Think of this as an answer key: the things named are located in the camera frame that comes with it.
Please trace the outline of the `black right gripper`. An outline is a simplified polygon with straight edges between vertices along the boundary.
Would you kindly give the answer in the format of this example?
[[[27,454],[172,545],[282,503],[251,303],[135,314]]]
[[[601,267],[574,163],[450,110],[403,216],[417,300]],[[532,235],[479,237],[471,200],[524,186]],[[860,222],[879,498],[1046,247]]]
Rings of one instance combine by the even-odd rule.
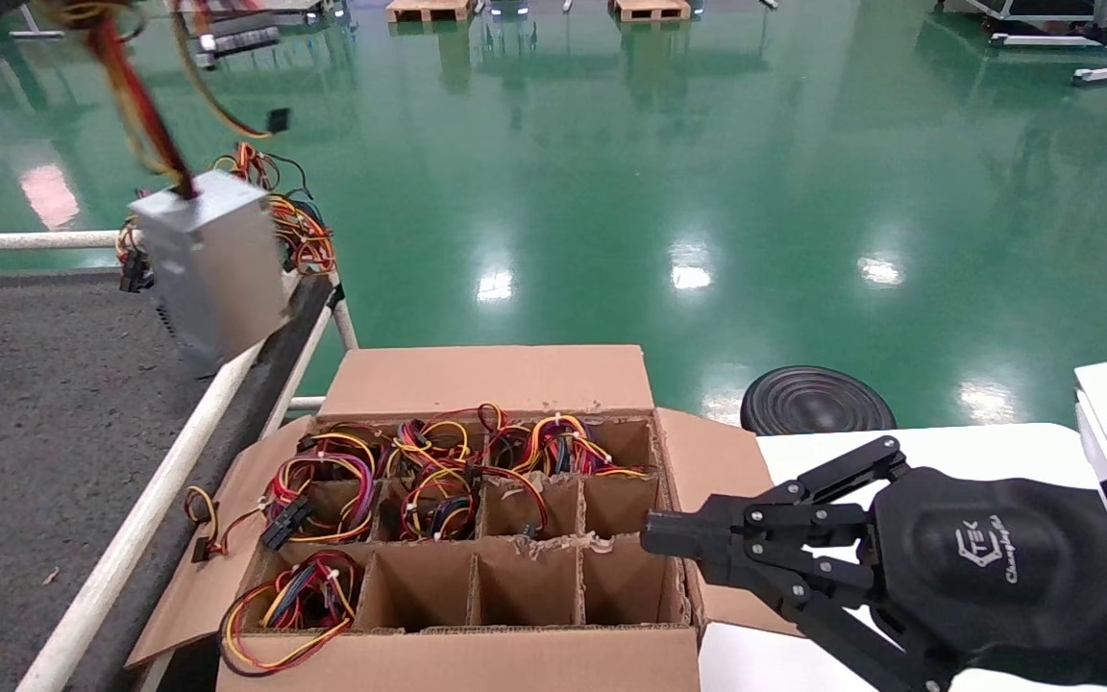
[[[1107,686],[1101,495],[909,469],[900,443],[882,436],[755,498],[711,494],[696,512],[649,512],[640,544],[696,562],[710,585],[759,597],[878,691],[946,691],[970,669]],[[882,586],[871,612],[891,641],[851,614],[873,592],[863,566],[828,560],[823,571],[801,549],[724,549],[734,537],[852,546],[871,520],[839,499],[879,481],[892,483],[871,504]]]

